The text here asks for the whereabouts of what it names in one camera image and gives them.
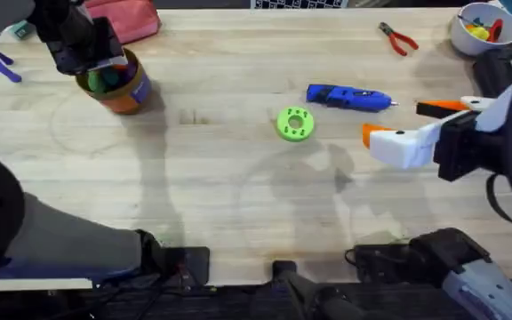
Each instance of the blue hot glue gun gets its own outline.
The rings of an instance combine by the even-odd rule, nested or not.
[[[382,92],[328,84],[310,84],[307,100],[328,107],[367,112],[379,112],[398,104]]]

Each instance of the pink pencil case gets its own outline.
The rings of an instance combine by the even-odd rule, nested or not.
[[[108,17],[122,44],[154,35],[161,27],[149,0],[88,0],[85,5],[93,18]]]

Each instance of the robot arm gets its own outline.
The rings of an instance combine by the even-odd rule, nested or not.
[[[456,228],[408,244],[357,245],[349,254],[362,282],[432,284],[476,319],[512,319],[512,281],[488,251]]]
[[[108,18],[90,18],[84,1],[0,0],[0,32],[21,20],[35,25],[62,74],[127,63]]]

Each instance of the pen holder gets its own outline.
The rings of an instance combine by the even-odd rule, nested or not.
[[[96,99],[112,112],[120,115],[132,115],[140,111],[141,105],[151,93],[151,82],[138,58],[129,49],[124,48],[128,63],[136,66],[132,80],[123,87],[111,92],[97,93],[88,88],[88,75],[76,76],[76,83],[89,96]]]

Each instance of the cup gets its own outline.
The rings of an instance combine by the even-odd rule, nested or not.
[[[477,56],[487,50],[499,49],[512,44],[512,15],[505,9],[492,4],[473,3],[461,8],[458,14],[469,21],[479,18],[485,26],[491,26],[497,19],[503,20],[503,29],[499,39],[493,43],[473,36],[466,29],[469,22],[460,19],[458,16],[454,17],[450,33],[452,44],[458,51],[469,56]]]
[[[124,48],[124,53],[128,62],[137,66],[137,69],[132,80],[121,88],[104,93],[92,92],[88,88],[88,75],[76,76],[76,83],[86,94],[96,99],[96,101],[109,108],[112,112],[120,115],[132,115],[140,111],[143,102],[150,95],[151,82],[138,57],[126,48]]]

